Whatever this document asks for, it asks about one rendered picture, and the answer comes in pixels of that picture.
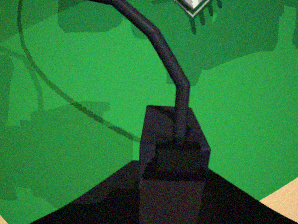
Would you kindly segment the black cable with plug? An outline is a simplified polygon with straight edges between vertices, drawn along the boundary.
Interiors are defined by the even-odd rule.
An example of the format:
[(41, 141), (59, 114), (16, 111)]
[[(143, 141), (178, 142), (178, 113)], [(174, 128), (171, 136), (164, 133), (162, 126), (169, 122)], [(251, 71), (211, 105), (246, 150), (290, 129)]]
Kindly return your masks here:
[(110, 4), (156, 48), (176, 85), (176, 107), (146, 105), (138, 165), (137, 224), (197, 224), (210, 149), (189, 105), (190, 84), (160, 30), (126, 0)]

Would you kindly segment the green circuit board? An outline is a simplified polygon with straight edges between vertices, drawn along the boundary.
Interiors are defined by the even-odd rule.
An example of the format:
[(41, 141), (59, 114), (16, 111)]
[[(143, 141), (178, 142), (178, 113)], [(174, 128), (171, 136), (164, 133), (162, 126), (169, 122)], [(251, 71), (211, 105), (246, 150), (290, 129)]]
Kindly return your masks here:
[[(298, 179), (298, 0), (126, 0), (190, 84), (209, 168), (262, 198)], [(117, 8), (0, 0), (0, 216), (29, 224), (140, 160), (146, 105), (176, 107)]]

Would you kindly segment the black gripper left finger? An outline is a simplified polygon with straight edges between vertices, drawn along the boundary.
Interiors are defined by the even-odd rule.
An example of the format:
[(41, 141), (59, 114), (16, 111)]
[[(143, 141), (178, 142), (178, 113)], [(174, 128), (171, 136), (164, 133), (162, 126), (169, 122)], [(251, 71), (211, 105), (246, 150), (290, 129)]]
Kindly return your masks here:
[(29, 224), (137, 224), (138, 165), (129, 161), (71, 204)]

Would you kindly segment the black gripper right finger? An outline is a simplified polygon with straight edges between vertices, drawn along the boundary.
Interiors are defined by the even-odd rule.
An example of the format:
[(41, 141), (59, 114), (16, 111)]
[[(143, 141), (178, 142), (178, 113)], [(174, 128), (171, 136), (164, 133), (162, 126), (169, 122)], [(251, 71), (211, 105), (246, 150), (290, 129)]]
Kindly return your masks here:
[(197, 224), (298, 224), (208, 169)]

